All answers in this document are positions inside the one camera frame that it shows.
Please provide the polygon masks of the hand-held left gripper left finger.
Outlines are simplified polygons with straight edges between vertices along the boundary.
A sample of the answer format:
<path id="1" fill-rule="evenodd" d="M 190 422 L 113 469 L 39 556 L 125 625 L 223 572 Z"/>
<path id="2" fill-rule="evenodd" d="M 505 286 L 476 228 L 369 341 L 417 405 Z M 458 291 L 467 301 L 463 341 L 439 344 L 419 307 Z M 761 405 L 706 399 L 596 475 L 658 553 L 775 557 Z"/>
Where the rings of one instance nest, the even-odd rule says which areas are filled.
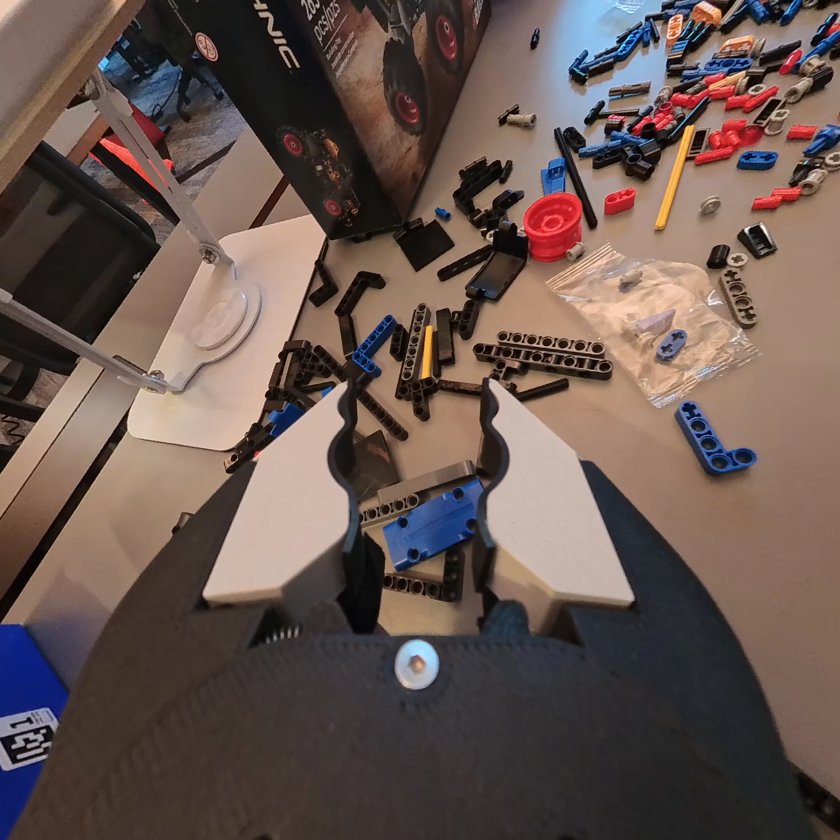
<path id="1" fill-rule="evenodd" d="M 384 554 L 362 533 L 349 479 L 357 418 L 347 381 L 262 451 L 204 586 L 207 604 L 270 602 L 303 623 L 316 603 L 336 602 L 355 633 L 375 630 Z"/>

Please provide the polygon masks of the pile of small colourful pins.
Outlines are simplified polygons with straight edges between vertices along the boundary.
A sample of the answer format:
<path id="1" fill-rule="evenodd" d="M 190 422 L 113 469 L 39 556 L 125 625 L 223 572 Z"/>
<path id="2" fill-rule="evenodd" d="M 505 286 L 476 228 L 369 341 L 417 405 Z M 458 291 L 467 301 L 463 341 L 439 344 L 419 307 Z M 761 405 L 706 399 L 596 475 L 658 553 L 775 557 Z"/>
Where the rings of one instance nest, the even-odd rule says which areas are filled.
<path id="1" fill-rule="evenodd" d="M 784 136 L 807 142 L 786 185 L 752 200 L 751 209 L 776 209 L 814 194 L 825 173 L 838 170 L 838 122 L 825 127 L 790 123 L 794 105 L 824 91 L 838 76 L 838 10 L 816 27 L 809 40 L 768 45 L 762 25 L 791 25 L 806 9 L 838 2 L 662 2 L 656 13 L 632 24 L 610 46 L 583 50 L 570 63 L 578 86 L 609 75 L 636 54 L 665 43 L 665 80 L 642 107 L 621 108 L 621 101 L 650 94 L 653 82 L 610 87 L 584 118 L 591 127 L 603 121 L 604 141 L 587 140 L 573 128 L 563 130 L 581 159 L 593 170 L 619 165 L 625 174 L 648 180 L 662 153 L 678 146 L 689 124 L 695 133 L 686 162 L 696 166 L 726 161 L 745 151 L 761 151 L 766 139 Z"/>

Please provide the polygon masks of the blue rectangular panel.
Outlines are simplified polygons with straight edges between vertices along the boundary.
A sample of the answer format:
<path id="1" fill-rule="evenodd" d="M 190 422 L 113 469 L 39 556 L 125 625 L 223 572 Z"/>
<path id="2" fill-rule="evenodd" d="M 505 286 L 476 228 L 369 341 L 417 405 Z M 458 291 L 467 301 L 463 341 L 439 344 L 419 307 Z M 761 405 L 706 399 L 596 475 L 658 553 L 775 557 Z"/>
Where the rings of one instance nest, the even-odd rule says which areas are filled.
<path id="1" fill-rule="evenodd" d="M 458 486 L 399 517 L 383 528 L 397 573 L 470 539 L 476 532 L 479 479 Z"/>

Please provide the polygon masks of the grey long beam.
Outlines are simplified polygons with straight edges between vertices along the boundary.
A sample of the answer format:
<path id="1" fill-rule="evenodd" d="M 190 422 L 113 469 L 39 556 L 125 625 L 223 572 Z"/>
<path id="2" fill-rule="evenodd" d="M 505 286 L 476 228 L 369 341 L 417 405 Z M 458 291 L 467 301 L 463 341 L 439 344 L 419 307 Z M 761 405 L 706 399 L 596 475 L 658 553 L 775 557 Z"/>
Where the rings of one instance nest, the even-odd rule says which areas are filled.
<path id="1" fill-rule="evenodd" d="M 441 469 L 435 469 L 414 478 L 405 479 L 394 485 L 385 487 L 377 491 L 378 504 L 384 505 L 399 499 L 403 499 L 412 494 L 417 494 L 425 490 L 430 490 L 436 487 L 441 487 L 450 482 L 461 480 L 476 474 L 475 464 L 465 459 L 448 465 Z"/>

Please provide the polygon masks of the blue thin L beam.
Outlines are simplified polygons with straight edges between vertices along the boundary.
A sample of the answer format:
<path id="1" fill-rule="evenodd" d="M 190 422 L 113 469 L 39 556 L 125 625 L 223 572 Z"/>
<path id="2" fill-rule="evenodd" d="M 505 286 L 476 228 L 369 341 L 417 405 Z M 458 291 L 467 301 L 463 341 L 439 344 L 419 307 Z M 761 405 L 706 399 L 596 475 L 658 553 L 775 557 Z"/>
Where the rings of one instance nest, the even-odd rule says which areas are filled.
<path id="1" fill-rule="evenodd" d="M 757 463 L 758 456 L 750 448 L 727 448 L 696 402 L 680 403 L 675 410 L 675 419 L 700 466 L 709 476 L 725 476 Z"/>

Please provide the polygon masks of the blue thick angled beam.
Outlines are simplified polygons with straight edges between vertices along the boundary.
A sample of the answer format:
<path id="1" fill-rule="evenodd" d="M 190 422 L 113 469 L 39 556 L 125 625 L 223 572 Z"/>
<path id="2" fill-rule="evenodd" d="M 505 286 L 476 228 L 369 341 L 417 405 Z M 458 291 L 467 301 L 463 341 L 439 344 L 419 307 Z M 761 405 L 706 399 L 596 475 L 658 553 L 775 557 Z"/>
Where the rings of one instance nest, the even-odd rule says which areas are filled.
<path id="1" fill-rule="evenodd" d="M 381 320 L 368 337 L 351 354 L 350 360 L 365 374 L 376 379 L 382 374 L 381 368 L 374 362 L 375 354 L 393 336 L 398 321 L 389 314 Z"/>

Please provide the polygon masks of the pile of black beam pieces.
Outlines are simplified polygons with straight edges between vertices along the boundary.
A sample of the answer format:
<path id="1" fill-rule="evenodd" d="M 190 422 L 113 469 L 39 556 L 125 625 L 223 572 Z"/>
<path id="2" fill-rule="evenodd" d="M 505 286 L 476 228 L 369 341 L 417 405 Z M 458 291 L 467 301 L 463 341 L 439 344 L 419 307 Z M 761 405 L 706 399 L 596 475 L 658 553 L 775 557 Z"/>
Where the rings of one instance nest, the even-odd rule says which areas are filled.
<path id="1" fill-rule="evenodd" d="M 448 280 L 469 268 L 483 267 L 491 254 L 495 230 L 500 222 L 509 222 L 505 217 L 505 210 L 522 197 L 522 191 L 506 190 L 501 193 L 493 203 L 497 225 L 486 229 L 489 236 L 488 245 L 444 266 L 437 273 L 438 278 Z M 581 248 L 578 244 L 566 255 L 579 255 Z M 419 303 L 408 326 L 399 323 L 391 336 L 390 354 L 401 364 L 395 398 L 409 403 L 419 421 L 426 422 L 431 417 L 429 398 L 435 393 L 480 395 L 478 384 L 450 381 L 442 378 L 440 373 L 442 367 L 456 362 L 455 337 L 459 336 L 463 340 L 472 337 L 483 301 L 488 300 L 467 299 L 464 307 L 455 312 L 447 308 L 437 310 L 434 315 L 435 322 L 431 322 L 432 312 L 429 307 Z M 424 332 L 428 325 L 433 326 L 435 330 L 434 366 L 433 374 L 422 380 L 421 359 Z M 475 346 L 475 352 L 479 361 L 493 364 L 490 377 L 501 382 L 511 394 L 523 401 L 568 389 L 569 375 L 599 382 L 609 381 L 613 375 L 613 364 L 605 357 L 604 345 L 598 342 L 500 332 L 498 343 L 479 343 Z M 307 393 L 313 378 L 326 380 L 332 375 L 341 382 L 354 379 L 358 386 L 359 403 L 371 411 L 385 431 L 398 440 L 406 440 L 407 431 L 403 425 L 368 393 L 368 386 L 373 378 L 363 373 L 350 357 L 351 355 L 348 355 L 346 361 L 341 364 L 320 344 L 312 345 L 308 341 L 287 342 L 272 372 L 261 419 L 252 425 L 246 436 L 225 459 L 226 472 L 232 474 L 256 457 L 265 446 L 303 415 L 308 406 Z M 395 516 L 397 513 L 403 516 L 413 510 L 407 506 L 408 499 L 423 492 L 413 493 L 384 505 L 379 504 L 377 508 L 363 514 L 363 522 L 372 523 L 382 516 Z M 385 577 L 385 584 L 390 585 L 391 580 L 395 580 L 395 587 L 401 589 L 406 577 L 404 572 L 395 572 L 395 575 Z"/>

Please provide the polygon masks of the clear zip bag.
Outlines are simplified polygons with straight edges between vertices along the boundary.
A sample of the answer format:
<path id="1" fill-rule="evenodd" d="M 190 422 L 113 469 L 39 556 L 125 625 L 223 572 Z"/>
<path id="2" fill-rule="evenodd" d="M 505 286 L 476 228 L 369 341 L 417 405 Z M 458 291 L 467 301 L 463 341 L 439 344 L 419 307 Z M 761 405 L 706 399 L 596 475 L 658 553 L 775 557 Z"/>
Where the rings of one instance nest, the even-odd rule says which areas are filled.
<path id="1" fill-rule="evenodd" d="M 656 408 L 760 357 L 705 270 L 594 249 L 546 281 L 606 344 Z"/>

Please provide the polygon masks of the black curved panel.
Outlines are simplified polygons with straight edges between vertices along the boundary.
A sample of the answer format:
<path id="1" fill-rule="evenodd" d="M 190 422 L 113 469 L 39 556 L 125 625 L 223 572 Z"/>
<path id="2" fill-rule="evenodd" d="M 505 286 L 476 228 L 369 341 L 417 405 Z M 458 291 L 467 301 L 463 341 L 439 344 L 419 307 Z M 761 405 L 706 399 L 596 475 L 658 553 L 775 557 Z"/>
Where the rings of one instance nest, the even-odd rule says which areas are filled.
<path id="1" fill-rule="evenodd" d="M 512 222 L 500 222 L 488 261 L 465 287 L 468 299 L 498 301 L 522 272 L 529 258 L 529 238 Z"/>

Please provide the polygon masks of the red wheel rim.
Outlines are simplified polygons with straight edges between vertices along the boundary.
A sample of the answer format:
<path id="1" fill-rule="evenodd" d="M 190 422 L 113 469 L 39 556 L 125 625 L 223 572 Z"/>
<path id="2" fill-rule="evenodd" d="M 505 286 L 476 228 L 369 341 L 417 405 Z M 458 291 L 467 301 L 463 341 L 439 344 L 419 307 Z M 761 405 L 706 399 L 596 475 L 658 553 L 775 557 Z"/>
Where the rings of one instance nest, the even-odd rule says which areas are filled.
<path id="1" fill-rule="evenodd" d="M 535 201 L 523 216 L 532 259 L 552 263 L 581 242 L 582 204 L 575 194 L 552 193 Z"/>

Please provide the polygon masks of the blue bin with square tag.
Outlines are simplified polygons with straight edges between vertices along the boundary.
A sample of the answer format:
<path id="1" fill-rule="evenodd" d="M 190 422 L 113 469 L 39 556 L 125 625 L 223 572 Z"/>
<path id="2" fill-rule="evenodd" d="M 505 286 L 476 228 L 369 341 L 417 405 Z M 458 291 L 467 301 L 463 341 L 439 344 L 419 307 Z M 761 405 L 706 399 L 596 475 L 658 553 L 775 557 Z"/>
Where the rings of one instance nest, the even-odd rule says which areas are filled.
<path id="1" fill-rule="evenodd" d="M 68 691 L 22 626 L 1 626 L 2 798 L 31 792 Z"/>

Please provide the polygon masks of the black flat square panel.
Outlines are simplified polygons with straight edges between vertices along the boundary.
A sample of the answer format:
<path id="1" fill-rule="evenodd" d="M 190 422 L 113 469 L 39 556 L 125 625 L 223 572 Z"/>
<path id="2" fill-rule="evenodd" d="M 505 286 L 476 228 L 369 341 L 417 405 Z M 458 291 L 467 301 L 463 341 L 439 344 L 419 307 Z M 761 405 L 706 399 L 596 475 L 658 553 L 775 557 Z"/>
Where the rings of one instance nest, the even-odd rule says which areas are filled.
<path id="1" fill-rule="evenodd" d="M 420 271 L 455 246 L 437 219 L 424 223 L 421 218 L 400 227 L 394 241 L 415 271 Z"/>

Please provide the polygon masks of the long black axle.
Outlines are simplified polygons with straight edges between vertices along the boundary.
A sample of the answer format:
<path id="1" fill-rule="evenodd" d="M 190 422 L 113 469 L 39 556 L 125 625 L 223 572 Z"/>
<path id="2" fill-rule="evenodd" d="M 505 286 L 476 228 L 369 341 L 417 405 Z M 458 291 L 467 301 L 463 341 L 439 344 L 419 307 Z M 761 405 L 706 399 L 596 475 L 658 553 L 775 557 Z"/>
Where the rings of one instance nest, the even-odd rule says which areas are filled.
<path id="1" fill-rule="evenodd" d="M 585 219 L 585 222 L 590 230 L 594 230 L 598 226 L 598 218 L 595 214 L 592 201 L 589 197 L 588 192 L 585 189 L 585 185 L 582 181 L 581 174 L 575 162 L 574 152 L 572 151 L 570 143 L 569 141 L 567 141 L 564 135 L 564 130 L 561 127 L 556 127 L 553 130 L 553 135 L 556 143 L 560 148 L 561 156 L 565 160 L 567 176 L 568 178 L 570 178 L 574 187 L 574 191 L 578 196 L 579 200 L 581 201 L 582 215 Z"/>

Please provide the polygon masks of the black office chair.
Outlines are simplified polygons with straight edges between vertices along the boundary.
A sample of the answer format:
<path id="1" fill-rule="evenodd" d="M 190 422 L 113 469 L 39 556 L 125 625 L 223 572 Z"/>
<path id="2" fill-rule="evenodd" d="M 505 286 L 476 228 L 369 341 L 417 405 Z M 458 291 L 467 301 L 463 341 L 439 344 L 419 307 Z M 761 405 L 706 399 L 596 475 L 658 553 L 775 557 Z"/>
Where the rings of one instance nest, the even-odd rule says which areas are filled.
<path id="1" fill-rule="evenodd" d="M 2 192 L 2 288 L 87 343 L 159 248 L 140 215 L 45 142 Z"/>

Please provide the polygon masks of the long yellow axle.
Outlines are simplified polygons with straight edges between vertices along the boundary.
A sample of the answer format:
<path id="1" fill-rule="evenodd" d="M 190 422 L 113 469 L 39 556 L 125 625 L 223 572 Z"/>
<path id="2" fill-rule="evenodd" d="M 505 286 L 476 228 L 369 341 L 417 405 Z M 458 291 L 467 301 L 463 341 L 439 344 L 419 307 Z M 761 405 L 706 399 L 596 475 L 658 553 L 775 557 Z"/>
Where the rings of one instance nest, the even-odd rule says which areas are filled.
<path id="1" fill-rule="evenodd" d="M 677 147 L 675 162 L 672 167 L 671 173 L 669 174 L 663 201 L 660 205 L 655 220 L 654 231 L 656 232 L 663 231 L 669 220 L 670 211 L 676 198 L 679 181 L 685 167 L 687 155 L 694 137 L 695 130 L 695 125 L 689 124 L 685 127 L 681 134 L 679 144 Z"/>

